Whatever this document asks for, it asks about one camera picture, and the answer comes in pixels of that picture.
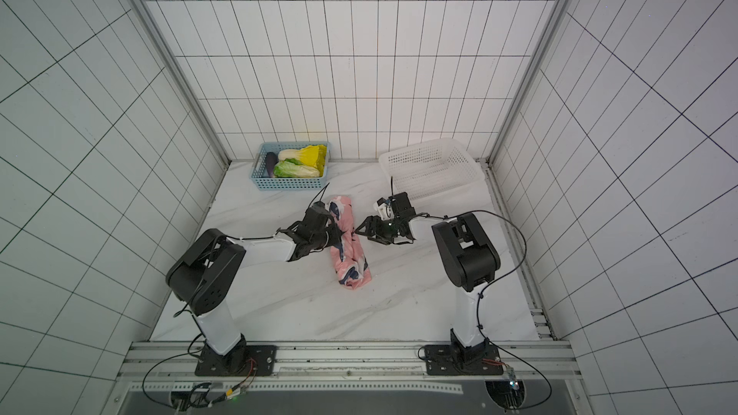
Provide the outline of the pink shark print shorts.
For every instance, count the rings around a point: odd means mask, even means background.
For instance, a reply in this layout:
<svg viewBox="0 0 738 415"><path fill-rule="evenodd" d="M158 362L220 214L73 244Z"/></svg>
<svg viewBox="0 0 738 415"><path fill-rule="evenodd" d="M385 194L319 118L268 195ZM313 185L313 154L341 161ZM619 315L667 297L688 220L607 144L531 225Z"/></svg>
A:
<svg viewBox="0 0 738 415"><path fill-rule="evenodd" d="M338 243L331 248L334 271L343 287L357 290L371 282L372 275L359 237L355 234L352 200L348 196L334 196L330 199L329 211L341 232Z"/></svg>

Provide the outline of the white perforated plastic basket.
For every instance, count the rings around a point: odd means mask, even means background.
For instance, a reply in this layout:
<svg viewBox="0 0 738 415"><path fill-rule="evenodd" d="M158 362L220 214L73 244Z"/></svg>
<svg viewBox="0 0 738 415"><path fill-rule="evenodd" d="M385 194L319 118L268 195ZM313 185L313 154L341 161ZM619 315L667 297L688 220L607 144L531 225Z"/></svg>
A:
<svg viewBox="0 0 738 415"><path fill-rule="evenodd" d="M411 201L428 200L484 180L482 167L456 139L440 138L389 151L380 167L393 190Z"/></svg>

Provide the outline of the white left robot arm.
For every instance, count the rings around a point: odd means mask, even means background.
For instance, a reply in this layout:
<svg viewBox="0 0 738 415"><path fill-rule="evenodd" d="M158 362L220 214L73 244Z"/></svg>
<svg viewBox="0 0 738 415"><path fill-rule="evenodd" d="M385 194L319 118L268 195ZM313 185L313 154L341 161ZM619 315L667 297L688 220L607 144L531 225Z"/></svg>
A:
<svg viewBox="0 0 738 415"><path fill-rule="evenodd" d="M296 222L272 236L235 237L217 229L203 232L170 268L165 280L186 304L210 351L219 357L234 353L243 340L226 297L242 268L292 262L341 241L334 223L319 229Z"/></svg>

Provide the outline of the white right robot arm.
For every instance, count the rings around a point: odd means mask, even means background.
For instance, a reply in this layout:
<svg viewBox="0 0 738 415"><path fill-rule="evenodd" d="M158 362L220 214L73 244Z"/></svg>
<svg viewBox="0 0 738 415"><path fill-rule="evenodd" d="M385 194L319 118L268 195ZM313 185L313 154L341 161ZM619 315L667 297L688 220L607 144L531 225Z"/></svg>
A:
<svg viewBox="0 0 738 415"><path fill-rule="evenodd" d="M488 341L478 319L482 290L501 268L500 255L472 212L457 216L419 213L391 220L369 216L356 233L382 245L434 242L449 281L457 288L450 347L455 361L470 364L483 359Z"/></svg>

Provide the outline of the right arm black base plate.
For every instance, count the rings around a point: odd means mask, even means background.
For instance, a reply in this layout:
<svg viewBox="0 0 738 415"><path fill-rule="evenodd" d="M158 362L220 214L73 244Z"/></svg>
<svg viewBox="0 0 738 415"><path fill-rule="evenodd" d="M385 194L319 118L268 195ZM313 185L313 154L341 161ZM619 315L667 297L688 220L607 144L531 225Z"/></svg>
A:
<svg viewBox="0 0 738 415"><path fill-rule="evenodd" d="M498 349L482 343L463 348L457 344L426 345L419 350L426 373L434 377L497 377L505 373Z"/></svg>

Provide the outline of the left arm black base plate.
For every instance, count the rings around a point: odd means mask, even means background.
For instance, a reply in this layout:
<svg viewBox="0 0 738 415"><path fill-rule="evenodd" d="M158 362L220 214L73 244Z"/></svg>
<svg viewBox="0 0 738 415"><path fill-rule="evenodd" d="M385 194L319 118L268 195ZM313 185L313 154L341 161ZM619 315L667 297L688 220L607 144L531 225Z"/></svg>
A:
<svg viewBox="0 0 738 415"><path fill-rule="evenodd" d="M205 345L195 374L205 378L269 377L274 372L277 351L273 345L238 344L227 355L219 355Z"/></svg>

